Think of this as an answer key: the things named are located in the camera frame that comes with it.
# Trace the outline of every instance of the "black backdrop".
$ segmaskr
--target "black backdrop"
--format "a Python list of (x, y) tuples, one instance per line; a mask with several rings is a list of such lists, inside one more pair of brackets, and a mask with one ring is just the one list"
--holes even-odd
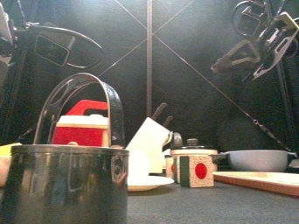
[[(3, 1), (16, 25), (16, 1)], [(155, 0), (152, 4), (152, 47), (147, 44), (146, 0), (23, 0), (26, 20), (51, 22), (91, 37), (103, 47), (106, 58), (99, 66), (84, 70), (95, 74), (118, 91), (126, 114), (126, 142), (131, 140), (148, 112), (147, 54), (152, 53), (152, 105), (169, 104), (158, 122), (174, 116), (169, 129), (185, 139), (198, 137), (201, 144), (214, 144), (221, 151), (281, 148), (254, 125), (230, 99), (263, 123), (285, 144), (297, 151), (298, 127), (298, 58), (285, 62), (286, 106), (282, 80), (274, 69), (258, 80), (242, 82), (243, 73), (215, 74), (211, 65), (241, 41), (230, 23), (237, 0)], [(298, 3), (289, 4), (295, 17)], [(22, 75), (11, 69), (6, 123), (2, 144), (11, 143), (38, 123), (47, 96), (60, 81), (79, 70), (54, 65), (34, 53), (34, 38)], [(78, 61), (92, 49), (79, 49)], [(95, 87), (80, 98), (102, 99)], [(34, 134), (23, 139), (31, 143)]]

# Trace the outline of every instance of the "gray bowl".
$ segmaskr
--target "gray bowl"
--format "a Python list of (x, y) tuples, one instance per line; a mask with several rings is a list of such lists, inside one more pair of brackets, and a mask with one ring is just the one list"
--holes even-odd
[(230, 151), (231, 168), (241, 172), (285, 172), (289, 153), (283, 150)]

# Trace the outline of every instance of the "black table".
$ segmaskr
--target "black table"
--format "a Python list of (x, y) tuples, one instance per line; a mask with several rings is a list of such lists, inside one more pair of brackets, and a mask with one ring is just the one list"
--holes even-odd
[(299, 198), (219, 182), (210, 188), (171, 184), (128, 194), (127, 223), (298, 224)]

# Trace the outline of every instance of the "red and white container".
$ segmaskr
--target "red and white container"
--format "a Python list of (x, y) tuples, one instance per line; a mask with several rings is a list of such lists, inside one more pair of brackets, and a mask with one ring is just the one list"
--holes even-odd
[(76, 142), (84, 146), (108, 147), (108, 118), (103, 115), (84, 115), (88, 109), (107, 110), (108, 105), (100, 101), (83, 100), (56, 124), (52, 142), (68, 144)]

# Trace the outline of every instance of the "wooden board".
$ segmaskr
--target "wooden board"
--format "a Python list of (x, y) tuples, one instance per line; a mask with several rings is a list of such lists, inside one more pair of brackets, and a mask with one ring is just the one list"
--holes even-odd
[(215, 171), (214, 179), (238, 186), (299, 197), (299, 174), (258, 171)]

